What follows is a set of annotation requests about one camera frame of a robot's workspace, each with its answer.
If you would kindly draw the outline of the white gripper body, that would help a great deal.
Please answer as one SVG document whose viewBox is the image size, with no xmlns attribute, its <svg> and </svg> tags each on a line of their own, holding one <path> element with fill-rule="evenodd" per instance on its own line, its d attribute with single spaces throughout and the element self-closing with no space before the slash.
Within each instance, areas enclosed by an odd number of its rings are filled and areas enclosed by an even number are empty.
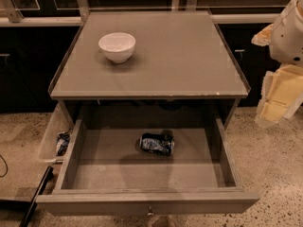
<svg viewBox="0 0 303 227">
<path fill-rule="evenodd" d="M 269 48 L 272 59 L 303 65 L 303 0 L 291 0 L 276 18 Z"/>
</svg>

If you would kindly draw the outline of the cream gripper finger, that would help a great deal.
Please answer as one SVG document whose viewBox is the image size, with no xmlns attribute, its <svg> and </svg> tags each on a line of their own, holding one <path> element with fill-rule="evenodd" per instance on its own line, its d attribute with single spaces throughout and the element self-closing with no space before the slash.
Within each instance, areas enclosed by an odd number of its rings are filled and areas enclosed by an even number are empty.
<svg viewBox="0 0 303 227">
<path fill-rule="evenodd" d="M 252 38 L 251 43 L 257 46 L 269 45 L 271 42 L 272 30 L 273 24 L 268 25 Z"/>
<path fill-rule="evenodd" d="M 272 127 L 282 118 L 290 119 L 302 103 L 303 68 L 282 64 L 265 74 L 255 122 L 262 128 Z"/>
</svg>

